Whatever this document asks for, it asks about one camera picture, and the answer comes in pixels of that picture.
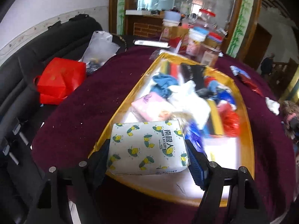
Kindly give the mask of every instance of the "metal bolt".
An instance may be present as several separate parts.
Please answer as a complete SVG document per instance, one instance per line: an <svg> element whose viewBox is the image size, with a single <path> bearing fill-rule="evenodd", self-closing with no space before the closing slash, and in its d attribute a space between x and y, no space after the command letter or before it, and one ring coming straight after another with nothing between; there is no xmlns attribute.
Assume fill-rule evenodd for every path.
<svg viewBox="0 0 299 224"><path fill-rule="evenodd" d="M240 170L241 170L243 173L246 173L246 172L247 172L247 168L244 167L244 166L241 166L241 167L240 167Z"/></svg>
<svg viewBox="0 0 299 224"><path fill-rule="evenodd" d="M55 172L55 171L56 171L56 167L50 167L50 168L49 168L49 172L50 172L50 173L53 173L53 172Z"/></svg>
<svg viewBox="0 0 299 224"><path fill-rule="evenodd" d="M211 167L217 167L218 164L216 162L214 162L214 161L211 161L211 162L209 162L209 165Z"/></svg>
<svg viewBox="0 0 299 224"><path fill-rule="evenodd" d="M85 167L86 165L87 165L87 162L85 162L85 161L79 162L80 167Z"/></svg>

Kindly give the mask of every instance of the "red non-woven bag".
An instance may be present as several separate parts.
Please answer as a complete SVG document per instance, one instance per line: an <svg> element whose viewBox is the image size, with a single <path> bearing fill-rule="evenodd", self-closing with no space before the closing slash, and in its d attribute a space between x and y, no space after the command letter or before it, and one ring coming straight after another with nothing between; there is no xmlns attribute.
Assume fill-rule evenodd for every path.
<svg viewBox="0 0 299 224"><path fill-rule="evenodd" d="M86 78L86 64L75 60L54 58L37 83L41 104L58 105Z"/></svg>

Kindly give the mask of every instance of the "floral wallpaper trim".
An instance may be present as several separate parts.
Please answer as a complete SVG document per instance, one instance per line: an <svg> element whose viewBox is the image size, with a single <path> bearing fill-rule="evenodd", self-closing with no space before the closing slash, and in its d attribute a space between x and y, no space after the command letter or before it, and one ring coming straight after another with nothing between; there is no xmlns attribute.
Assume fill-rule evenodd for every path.
<svg viewBox="0 0 299 224"><path fill-rule="evenodd" d="M250 20L254 0L242 0L237 24L228 46L227 54L235 58L244 39Z"/></svg>
<svg viewBox="0 0 299 224"><path fill-rule="evenodd" d="M116 31L118 35L124 32L125 0L117 0Z"/></svg>

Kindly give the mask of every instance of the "person in dark clothing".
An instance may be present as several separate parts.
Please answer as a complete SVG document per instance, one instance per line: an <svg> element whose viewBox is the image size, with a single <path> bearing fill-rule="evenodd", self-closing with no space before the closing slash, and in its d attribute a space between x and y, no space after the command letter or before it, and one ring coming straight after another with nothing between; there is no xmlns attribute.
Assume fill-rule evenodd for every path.
<svg viewBox="0 0 299 224"><path fill-rule="evenodd" d="M273 59L275 55L274 53L271 53L270 57L266 57L261 64L261 71L262 71L262 78L268 79L269 74L272 72L272 65L273 65Z"/></svg>

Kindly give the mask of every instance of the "pink box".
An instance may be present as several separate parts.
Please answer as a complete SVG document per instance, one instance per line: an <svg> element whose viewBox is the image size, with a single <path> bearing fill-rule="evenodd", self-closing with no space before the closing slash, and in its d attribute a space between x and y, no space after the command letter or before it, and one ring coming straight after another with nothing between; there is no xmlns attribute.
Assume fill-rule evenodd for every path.
<svg viewBox="0 0 299 224"><path fill-rule="evenodd" d="M167 120L170 113L175 111L172 104L155 92L151 92L131 103L132 113L140 121Z"/></svg>

